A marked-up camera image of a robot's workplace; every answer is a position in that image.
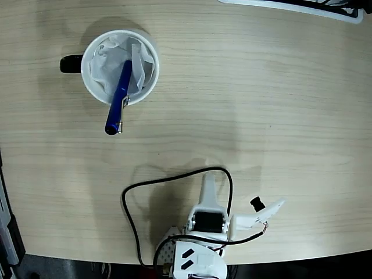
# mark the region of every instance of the perforated plate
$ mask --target perforated plate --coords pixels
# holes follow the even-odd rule
[[[172,235],[179,235],[180,230],[177,227],[170,227],[167,233],[165,233],[164,237],[162,238],[161,242],[164,241],[166,238]],[[160,251],[158,265],[163,265],[165,263],[173,264],[174,260],[174,250],[176,248],[176,243],[173,241],[169,241]]]

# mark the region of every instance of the mug handle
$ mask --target mug handle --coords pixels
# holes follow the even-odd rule
[[[82,54],[67,55],[59,62],[59,70],[65,74],[80,74]]]

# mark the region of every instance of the paper towel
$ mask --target paper towel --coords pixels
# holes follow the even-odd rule
[[[150,81],[155,63],[147,47],[138,39],[126,34],[116,34],[99,44],[90,61],[91,78],[113,96],[124,62],[132,60],[132,76],[128,94],[136,94]]]

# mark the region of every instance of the table surface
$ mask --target table surface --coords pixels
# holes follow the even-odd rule
[[[109,137],[108,106],[59,60],[129,27],[158,43],[160,77]],[[256,195],[288,199],[228,263],[371,249],[371,27],[217,0],[1,1],[0,147],[27,252],[137,263],[122,190],[212,165],[232,173],[233,213],[253,212]],[[146,262],[200,186],[197,176],[129,194]]]

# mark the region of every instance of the white mug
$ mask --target white mug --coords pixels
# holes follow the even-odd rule
[[[143,42],[143,44],[148,48],[151,55],[153,56],[155,62],[155,68],[153,71],[153,75],[149,81],[149,83],[138,93],[131,95],[128,105],[133,105],[138,103],[139,101],[146,98],[151,91],[153,90],[156,82],[159,78],[160,73],[160,61],[159,61],[159,51],[155,44],[154,39],[144,31],[130,29],[130,30],[113,30],[106,32],[96,39],[94,39],[87,49],[85,50],[83,55],[69,55],[65,56],[60,61],[60,71],[62,73],[81,73],[83,78],[83,82],[87,90],[96,98],[97,100],[107,103],[108,105],[111,104],[112,95],[108,95],[103,86],[99,83],[94,81],[90,76],[90,61],[93,58],[94,52],[99,46],[101,42],[105,39],[109,38],[111,35],[114,34],[127,34],[130,37],[136,38],[139,41]]]

